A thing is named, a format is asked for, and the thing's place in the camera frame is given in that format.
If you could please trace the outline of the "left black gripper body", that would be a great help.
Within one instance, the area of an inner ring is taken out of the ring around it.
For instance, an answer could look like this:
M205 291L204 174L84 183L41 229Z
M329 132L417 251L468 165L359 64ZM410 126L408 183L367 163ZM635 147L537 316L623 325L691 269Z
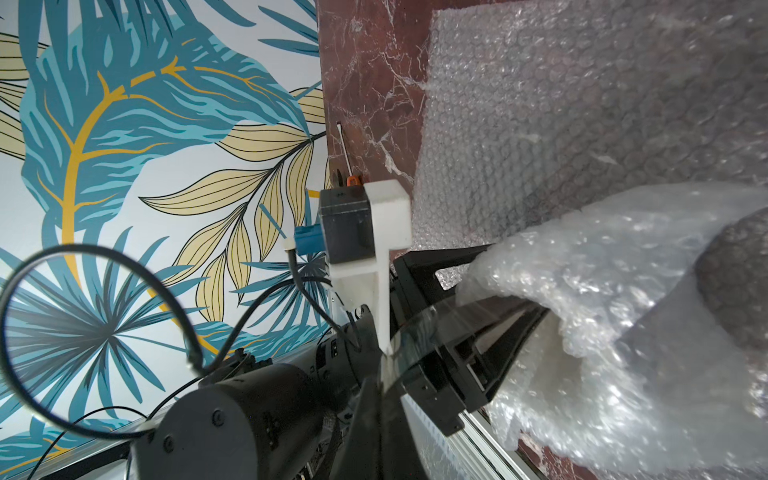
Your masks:
M403 389L442 434L457 433L462 413L491 403L546 308L443 288L438 271L487 248L410 250L411 201L396 180L323 190L318 214L331 286L372 323L384 388Z

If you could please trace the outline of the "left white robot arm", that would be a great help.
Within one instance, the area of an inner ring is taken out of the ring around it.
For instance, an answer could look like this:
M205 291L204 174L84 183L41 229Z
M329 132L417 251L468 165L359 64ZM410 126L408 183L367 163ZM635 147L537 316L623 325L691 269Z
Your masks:
M488 405L547 309L517 297L458 304L437 272L476 247L412 251L395 180L322 191L332 290L348 322L284 360L238 355L132 447L141 479L461 476L448 440Z

